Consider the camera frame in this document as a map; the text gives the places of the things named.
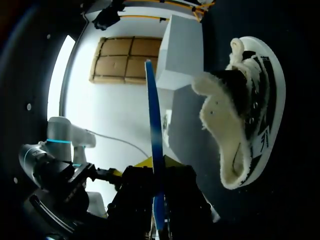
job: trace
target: white cable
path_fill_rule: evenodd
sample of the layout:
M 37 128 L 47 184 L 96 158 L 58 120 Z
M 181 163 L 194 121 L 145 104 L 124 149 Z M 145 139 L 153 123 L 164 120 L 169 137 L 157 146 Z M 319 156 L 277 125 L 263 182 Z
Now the white cable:
M 125 144 L 129 144 L 130 146 L 138 149 L 141 153 L 143 153 L 143 155 L 145 155 L 146 158 L 149 157 L 140 147 L 132 144 L 131 142 L 128 142 L 128 141 L 125 141 L 125 140 L 122 140 L 122 139 L 119 139 L 119 138 L 116 138 L 116 137 L 112 137 L 112 136 L 102 135 L 102 134 L 96 133 L 96 132 L 91 131 L 91 130 L 88 130 L 88 129 L 86 129 L 86 130 L 87 130 L 89 133 L 94 134 L 94 135 L 97 135 L 97 136 L 102 137 L 102 138 L 111 139 L 111 140 L 123 142 L 123 143 L 125 143 Z

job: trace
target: blue plastic strip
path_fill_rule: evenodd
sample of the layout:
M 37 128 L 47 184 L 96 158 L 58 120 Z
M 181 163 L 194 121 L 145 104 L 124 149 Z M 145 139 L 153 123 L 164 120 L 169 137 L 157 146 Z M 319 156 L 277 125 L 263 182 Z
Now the blue plastic strip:
M 58 143 L 58 144 L 71 144 L 71 141 L 65 141 L 65 140 L 47 139 L 46 141 L 51 143 Z
M 156 182 L 157 195 L 153 199 L 153 214 L 157 230 L 165 226 L 164 173 L 165 161 L 162 146 L 162 126 L 160 107 L 154 70 L 150 60 L 145 62 L 145 75 L 149 102 L 150 136 L 152 149 L 152 167 Z

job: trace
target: shoe sole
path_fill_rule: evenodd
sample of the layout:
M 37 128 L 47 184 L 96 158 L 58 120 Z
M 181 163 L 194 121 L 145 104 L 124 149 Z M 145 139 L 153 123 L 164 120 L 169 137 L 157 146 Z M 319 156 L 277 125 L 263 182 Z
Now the shoe sole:
M 261 175 L 261 173 L 264 171 L 267 165 L 267 162 L 271 155 L 271 151 L 277 138 L 277 134 L 280 128 L 282 116 L 285 109 L 286 81 L 284 72 L 282 70 L 281 64 L 277 56 L 266 43 L 253 36 L 244 36 L 241 37 L 240 40 L 243 42 L 245 51 L 253 51 L 261 56 L 269 57 L 269 60 L 273 68 L 273 74 L 276 85 L 276 103 L 273 122 L 269 133 L 269 147 L 262 154 L 259 162 L 257 163 L 250 177 L 241 185 L 242 187 L 254 182 Z

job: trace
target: cardboard box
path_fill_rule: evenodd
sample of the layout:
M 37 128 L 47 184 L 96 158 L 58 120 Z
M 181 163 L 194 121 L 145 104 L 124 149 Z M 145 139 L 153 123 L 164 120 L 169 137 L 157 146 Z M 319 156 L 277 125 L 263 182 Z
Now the cardboard box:
M 161 38 L 101 38 L 92 61 L 90 82 L 145 84 L 145 61 L 156 73 Z

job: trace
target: sneaker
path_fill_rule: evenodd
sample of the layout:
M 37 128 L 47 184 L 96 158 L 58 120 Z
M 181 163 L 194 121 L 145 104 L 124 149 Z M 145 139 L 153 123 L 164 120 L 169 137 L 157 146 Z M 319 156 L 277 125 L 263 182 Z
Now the sneaker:
M 235 38 L 225 70 L 192 83 L 207 96 L 200 111 L 204 129 L 220 153 L 220 178 L 227 189 L 255 181 L 270 157 L 286 100 L 286 83 L 274 52 L 255 37 Z

